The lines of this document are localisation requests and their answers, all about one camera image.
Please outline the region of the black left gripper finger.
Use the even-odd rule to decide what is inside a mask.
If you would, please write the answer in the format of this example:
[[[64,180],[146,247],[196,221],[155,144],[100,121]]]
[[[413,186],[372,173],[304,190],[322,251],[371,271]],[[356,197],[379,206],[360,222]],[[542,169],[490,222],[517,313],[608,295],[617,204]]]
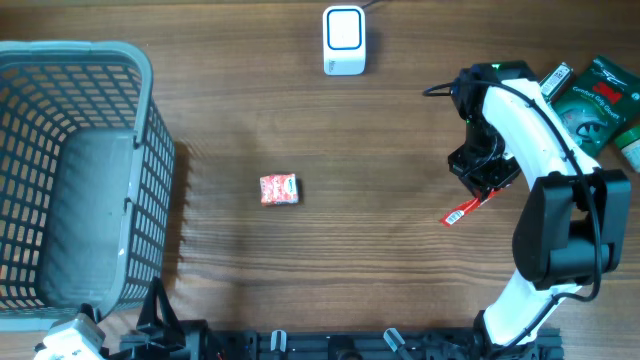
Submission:
[[[148,335],[157,332],[182,335],[183,329],[170,305],[162,280],[154,276],[149,283],[136,329]]]
[[[94,308],[91,304],[82,303],[78,312],[85,314],[94,323],[100,323],[102,321],[102,314],[100,310]]]

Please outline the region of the red snack stick packet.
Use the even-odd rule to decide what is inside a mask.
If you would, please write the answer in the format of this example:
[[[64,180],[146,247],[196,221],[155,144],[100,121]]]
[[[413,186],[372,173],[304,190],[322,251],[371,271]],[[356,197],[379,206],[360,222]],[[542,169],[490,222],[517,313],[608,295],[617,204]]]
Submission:
[[[477,210],[479,207],[481,207],[484,203],[486,203],[487,201],[491,200],[498,193],[500,193],[500,190],[491,190],[489,195],[487,196],[487,198],[484,199],[484,200],[481,200],[479,198],[473,198],[473,199],[471,199],[469,201],[466,201],[466,202],[458,205],[457,207],[453,208],[448,213],[446,213],[439,220],[439,222],[441,224],[443,224],[445,227],[451,227],[456,222],[461,220],[463,217],[465,217],[466,215],[471,214],[472,212]]]

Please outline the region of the green white gum box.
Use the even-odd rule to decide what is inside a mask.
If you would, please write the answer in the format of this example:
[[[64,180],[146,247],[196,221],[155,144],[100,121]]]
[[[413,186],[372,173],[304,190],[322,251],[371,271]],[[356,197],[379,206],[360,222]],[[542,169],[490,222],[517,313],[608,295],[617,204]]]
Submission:
[[[543,99],[551,103],[560,91],[572,78],[574,70],[566,62],[560,63],[553,71],[547,74],[540,82],[540,91]]]

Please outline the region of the green grip gloves package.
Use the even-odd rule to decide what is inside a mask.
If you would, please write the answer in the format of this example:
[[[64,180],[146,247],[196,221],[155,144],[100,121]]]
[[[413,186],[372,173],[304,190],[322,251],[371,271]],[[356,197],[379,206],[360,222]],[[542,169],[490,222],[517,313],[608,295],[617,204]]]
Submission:
[[[574,142],[595,158],[639,115],[639,76],[597,56],[557,98],[553,109]]]

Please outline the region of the green lid jar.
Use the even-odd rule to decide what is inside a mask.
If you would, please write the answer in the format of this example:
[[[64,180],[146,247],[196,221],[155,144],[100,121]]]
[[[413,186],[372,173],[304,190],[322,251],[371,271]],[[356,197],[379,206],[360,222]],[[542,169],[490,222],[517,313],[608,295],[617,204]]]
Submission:
[[[632,169],[640,172],[640,126],[629,128],[614,140]]]

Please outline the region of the red white tissue pack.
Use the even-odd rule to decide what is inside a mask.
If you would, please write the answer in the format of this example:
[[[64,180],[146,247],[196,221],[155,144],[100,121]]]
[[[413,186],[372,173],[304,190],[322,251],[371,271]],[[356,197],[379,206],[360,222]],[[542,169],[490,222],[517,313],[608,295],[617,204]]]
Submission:
[[[263,206],[297,204],[299,191],[296,175],[272,174],[259,179]]]

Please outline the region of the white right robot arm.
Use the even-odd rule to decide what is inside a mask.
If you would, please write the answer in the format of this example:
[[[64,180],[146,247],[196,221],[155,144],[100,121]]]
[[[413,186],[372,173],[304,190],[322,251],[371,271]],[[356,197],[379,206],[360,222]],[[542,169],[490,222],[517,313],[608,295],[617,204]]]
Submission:
[[[516,270],[481,311],[479,355],[519,355],[565,300],[591,302],[621,259],[631,183],[604,170],[567,133],[524,61],[464,68],[448,84],[465,142],[450,171],[478,204],[523,175],[529,195],[512,236]]]

